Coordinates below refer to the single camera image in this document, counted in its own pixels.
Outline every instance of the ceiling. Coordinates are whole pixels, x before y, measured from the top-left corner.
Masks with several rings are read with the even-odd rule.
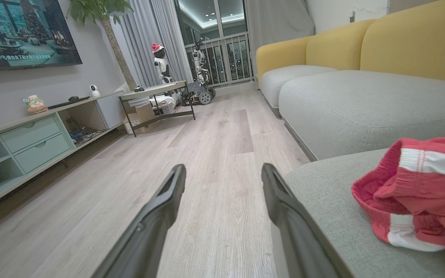
[[[179,0],[179,3],[181,10],[200,28],[205,29],[217,25],[213,0]],[[223,23],[245,19],[242,0],[219,0],[219,10]]]

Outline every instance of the television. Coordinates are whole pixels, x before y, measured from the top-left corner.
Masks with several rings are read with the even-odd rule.
[[[0,0],[0,70],[81,63],[58,0]]]

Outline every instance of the gray seat cushion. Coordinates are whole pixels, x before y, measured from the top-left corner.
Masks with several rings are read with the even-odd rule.
[[[353,182],[374,169],[385,151],[311,162],[285,180],[354,277],[445,277],[445,251],[420,252],[381,241],[351,194]]]
[[[308,65],[295,65],[274,69],[262,75],[261,90],[270,106],[272,108],[279,108],[279,91],[284,83],[297,77],[331,71],[337,71],[337,69]]]
[[[280,114],[317,159],[445,136],[445,81],[336,71],[283,85]]]

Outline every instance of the sofa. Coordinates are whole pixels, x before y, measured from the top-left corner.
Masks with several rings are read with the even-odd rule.
[[[445,137],[445,0],[262,46],[256,65],[311,160],[286,183],[353,277],[445,277],[445,251],[384,243],[351,192],[397,139]]]
[[[311,161],[445,136],[445,0],[262,46],[256,65]]]

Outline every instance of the sofa armrest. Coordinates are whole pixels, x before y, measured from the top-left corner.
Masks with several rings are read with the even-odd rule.
[[[293,65],[305,65],[305,49],[311,37],[313,36],[259,47],[255,54],[258,86],[260,87],[260,79],[265,72]]]

